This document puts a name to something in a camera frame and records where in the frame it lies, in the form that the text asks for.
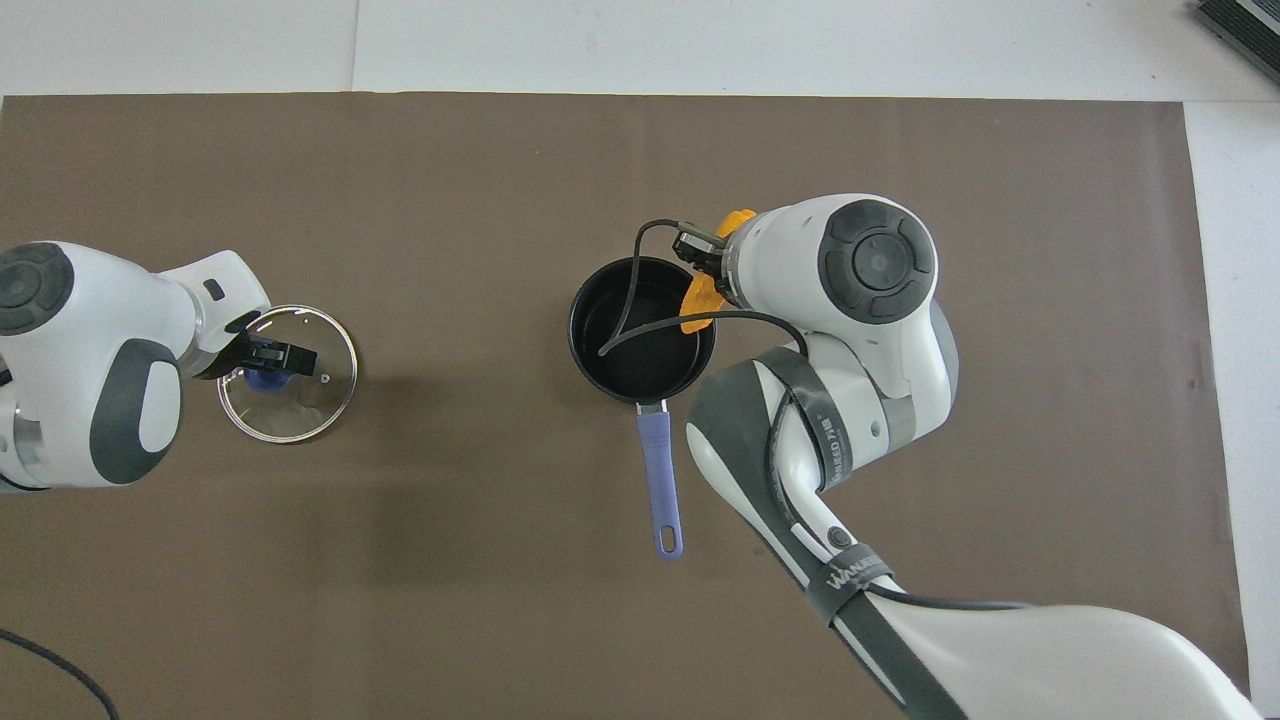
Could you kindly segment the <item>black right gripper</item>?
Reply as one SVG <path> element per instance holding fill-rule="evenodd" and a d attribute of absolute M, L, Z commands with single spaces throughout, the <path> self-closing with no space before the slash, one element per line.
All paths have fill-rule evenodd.
<path fill-rule="evenodd" d="M 727 249 L 727 238 L 698 228 L 690 222 L 678 222 L 676 231 L 672 250 L 681 261 L 690 264 L 695 281 L 716 283 L 717 292 L 727 304 L 739 304 L 739 287 L 733 277 L 721 274 L 717 278 L 717 269 L 721 268 Z"/>

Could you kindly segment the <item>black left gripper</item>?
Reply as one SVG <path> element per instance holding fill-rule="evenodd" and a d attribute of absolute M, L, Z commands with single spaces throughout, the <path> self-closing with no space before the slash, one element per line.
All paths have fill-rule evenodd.
<path fill-rule="evenodd" d="M 237 368 L 250 369 L 251 380 L 288 380 L 292 375 L 314 375 L 317 361 L 315 351 L 248 332 L 250 323 L 261 315 L 261 311 L 253 310 L 229 322 L 224 331 L 232 334 L 230 342 L 195 378 L 215 380 Z"/>

